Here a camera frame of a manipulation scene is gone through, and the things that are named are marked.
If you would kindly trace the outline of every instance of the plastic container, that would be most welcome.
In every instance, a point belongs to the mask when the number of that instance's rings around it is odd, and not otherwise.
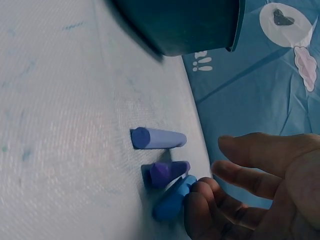
[[[163,55],[235,50],[246,0],[113,0]]]

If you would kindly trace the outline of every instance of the blue crayon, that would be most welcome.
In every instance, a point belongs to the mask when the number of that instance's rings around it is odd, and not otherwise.
[[[197,181],[195,176],[180,177],[163,195],[162,199],[153,208],[152,215],[157,221],[169,221],[179,214],[185,196],[190,187]]]
[[[132,131],[131,141],[137,149],[173,149],[185,145],[187,137],[179,132],[138,127]]]

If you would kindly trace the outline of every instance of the purple crayon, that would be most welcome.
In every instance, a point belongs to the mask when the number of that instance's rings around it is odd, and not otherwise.
[[[156,162],[150,168],[151,183],[155,188],[165,188],[174,179],[190,170],[188,161],[173,161],[170,163]]]

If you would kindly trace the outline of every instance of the blue crayon mark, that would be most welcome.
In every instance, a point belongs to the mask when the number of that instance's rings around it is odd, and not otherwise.
[[[20,121],[19,121],[20,126],[23,123],[24,118],[25,118],[25,110],[22,110],[22,112],[20,114]]]
[[[77,27],[80,27],[82,26],[83,24],[85,24],[85,22],[79,22],[79,23],[76,23],[76,24],[72,24],[72,25],[69,25],[69,26],[65,26],[62,28],[62,30],[67,30],[67,31],[70,31],[71,29],[75,29]]]
[[[11,37],[16,36],[16,31],[13,28],[9,28],[6,32],[11,35]]]
[[[31,70],[35,68],[36,62],[34,60],[29,61],[29,66],[23,70],[21,73],[19,73],[18,78],[23,77],[24,75],[28,74]]]
[[[31,156],[32,150],[30,148],[24,150],[23,155],[22,155],[22,161],[28,160],[28,158]]]

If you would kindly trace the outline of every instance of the finger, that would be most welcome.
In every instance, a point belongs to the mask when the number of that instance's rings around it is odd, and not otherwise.
[[[212,217],[213,226],[220,233],[219,239],[247,240],[250,238],[253,233],[251,229],[233,224],[218,209],[214,193],[207,183],[198,181],[194,186],[192,186],[191,190],[196,191],[196,193],[200,193],[206,199]]]
[[[259,240],[287,239],[292,222],[297,214],[295,204],[288,194],[285,183],[281,183],[270,210],[265,214],[261,224],[256,228],[252,238]]]
[[[320,136],[252,133],[240,137],[222,136],[218,144],[231,162],[243,167],[258,168],[283,178],[287,167],[295,158],[320,149]]]
[[[250,193],[265,199],[273,199],[283,181],[282,178],[244,168],[229,161],[216,161],[212,173],[227,183],[243,188]]]
[[[240,225],[254,230],[264,218],[268,210],[258,207],[248,207],[241,201],[226,194],[219,184],[212,178],[204,177],[199,180],[210,186],[215,204],[220,211],[233,224]],[[198,192],[202,192],[201,186],[198,187]]]
[[[208,202],[198,192],[191,192],[185,197],[184,227],[192,240],[216,240],[220,237],[213,227]]]

